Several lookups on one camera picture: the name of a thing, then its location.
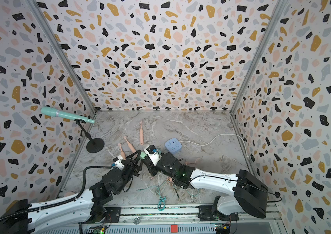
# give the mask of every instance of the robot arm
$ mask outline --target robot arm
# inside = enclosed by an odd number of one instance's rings
[[[133,176],[139,176],[139,171],[142,169],[142,164],[137,165],[140,157],[135,160],[131,157],[138,156],[140,152],[139,150],[129,155],[125,160],[121,157],[115,158],[112,165],[115,167],[102,176],[101,181],[84,190],[80,196],[74,194],[52,201],[32,204],[28,204],[27,199],[18,201],[4,216],[27,209],[36,211],[16,215],[0,222],[0,234],[37,234],[71,223],[104,222],[106,219],[104,204],[113,199],[112,193],[120,194]]]
[[[257,218],[266,217],[268,188],[248,171],[240,170],[238,174],[206,172],[182,165],[171,153],[162,153],[153,145],[147,146],[140,157],[152,176],[161,172],[184,189],[205,188],[228,194],[217,197],[213,209],[219,215],[245,211]]]

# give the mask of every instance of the wall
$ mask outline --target wall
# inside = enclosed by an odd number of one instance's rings
[[[78,126],[41,107],[92,115],[63,70],[24,2],[0,1],[0,216],[54,199],[78,147]]]
[[[288,233],[331,234],[331,0],[291,1],[233,114]]]
[[[40,0],[97,109],[227,110],[273,0]]]

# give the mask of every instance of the marble floor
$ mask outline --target marble floor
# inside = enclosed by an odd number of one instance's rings
[[[143,121],[144,145],[140,145],[139,129]],[[98,112],[95,123],[90,131],[93,138],[99,137],[105,141],[105,147],[98,153],[89,153],[86,147],[80,153],[70,174],[63,192],[79,192],[82,186],[82,171],[87,166],[109,166],[112,159],[120,155],[117,143],[122,144],[125,154],[131,151],[124,140],[127,139],[135,149],[143,149],[148,144],[167,152],[164,143],[171,138],[189,140],[199,144],[210,142],[222,133],[234,133],[228,112]],[[197,146],[184,142],[182,150],[174,154],[177,158],[184,158],[189,166],[215,173],[238,173],[246,169],[247,165],[236,136],[219,136],[207,146]],[[109,169],[90,169],[86,173],[86,188],[101,180]],[[139,177],[134,177],[130,190],[126,193],[113,195],[110,205],[138,205],[158,204],[155,188],[137,191],[152,185],[161,185],[167,176],[158,173],[152,177],[146,166],[143,166]],[[188,189],[191,194],[197,190]],[[200,189],[196,197],[192,197],[186,190],[175,190],[167,182],[161,187],[162,196],[166,197],[166,204],[213,203],[219,192]]]

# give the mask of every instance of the metal bracket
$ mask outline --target metal bracket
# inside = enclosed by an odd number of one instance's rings
[[[201,221],[213,221],[215,220],[214,215],[212,214],[212,206],[199,206],[198,218]]]
[[[118,223],[121,214],[121,207],[106,207],[107,213],[111,216],[111,223]]]

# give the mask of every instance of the blue power strip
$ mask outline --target blue power strip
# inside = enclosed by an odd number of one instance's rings
[[[178,139],[172,138],[169,141],[167,141],[165,144],[165,147],[168,149],[170,153],[177,153],[181,150],[182,145],[179,142]]]

